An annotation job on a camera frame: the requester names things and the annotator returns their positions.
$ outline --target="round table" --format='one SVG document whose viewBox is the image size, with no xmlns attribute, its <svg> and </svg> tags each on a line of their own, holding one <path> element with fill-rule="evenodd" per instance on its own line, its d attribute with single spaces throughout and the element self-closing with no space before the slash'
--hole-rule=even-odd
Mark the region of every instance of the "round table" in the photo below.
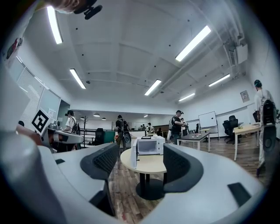
<svg viewBox="0 0 280 224">
<path fill-rule="evenodd" d="M 163 155 L 139 155 L 137 168 L 131 167 L 131 149 L 121 154 L 121 162 L 128 169 L 138 172 L 140 183 L 136 186 L 137 194 L 146 200 L 158 200 L 164 196 L 163 185 L 166 183 L 166 168 Z M 163 181 L 150 179 L 150 174 L 164 174 Z"/>
</svg>

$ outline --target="white microwave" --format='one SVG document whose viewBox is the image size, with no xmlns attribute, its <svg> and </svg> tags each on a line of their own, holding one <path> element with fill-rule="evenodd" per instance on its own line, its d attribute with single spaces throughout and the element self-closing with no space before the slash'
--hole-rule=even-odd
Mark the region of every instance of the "white microwave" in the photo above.
<svg viewBox="0 0 280 224">
<path fill-rule="evenodd" d="M 161 136 L 137 137 L 131 151 L 131 166 L 137 168 L 137 157 L 139 155 L 163 155 L 163 144 L 165 138 Z"/>
</svg>

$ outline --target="black table base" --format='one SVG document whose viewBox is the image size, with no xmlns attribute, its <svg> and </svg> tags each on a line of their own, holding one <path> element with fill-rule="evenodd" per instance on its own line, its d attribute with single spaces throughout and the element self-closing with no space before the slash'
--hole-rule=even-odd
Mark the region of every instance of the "black table base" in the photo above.
<svg viewBox="0 0 280 224">
<path fill-rule="evenodd" d="M 163 185 L 166 183 L 166 173 L 164 173 L 164 181 L 158 179 L 150 179 L 150 175 L 140 173 L 140 183 L 136 186 L 136 193 L 146 200 L 158 200 L 164 197 Z"/>
</svg>

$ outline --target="table base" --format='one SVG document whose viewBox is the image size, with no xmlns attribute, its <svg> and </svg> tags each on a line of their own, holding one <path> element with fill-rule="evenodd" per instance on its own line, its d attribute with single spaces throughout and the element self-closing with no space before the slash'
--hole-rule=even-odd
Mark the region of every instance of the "table base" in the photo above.
<svg viewBox="0 0 280 224">
<path fill-rule="evenodd" d="M 140 178 L 140 183 L 136 186 L 136 193 L 143 199 L 146 200 L 158 200 L 164 197 L 163 193 L 163 181 L 158 179 L 150 179 L 147 178 L 145 181 L 145 174 L 141 174 L 144 176 L 144 180 Z"/>
</svg>

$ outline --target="whiteboard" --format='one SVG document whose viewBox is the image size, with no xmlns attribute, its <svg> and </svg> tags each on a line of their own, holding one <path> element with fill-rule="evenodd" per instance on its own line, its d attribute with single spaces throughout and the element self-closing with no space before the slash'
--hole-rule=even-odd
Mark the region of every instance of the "whiteboard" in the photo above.
<svg viewBox="0 0 280 224">
<path fill-rule="evenodd" d="M 200 128 L 217 126 L 215 111 L 198 115 L 198 118 L 200 122 Z"/>
</svg>

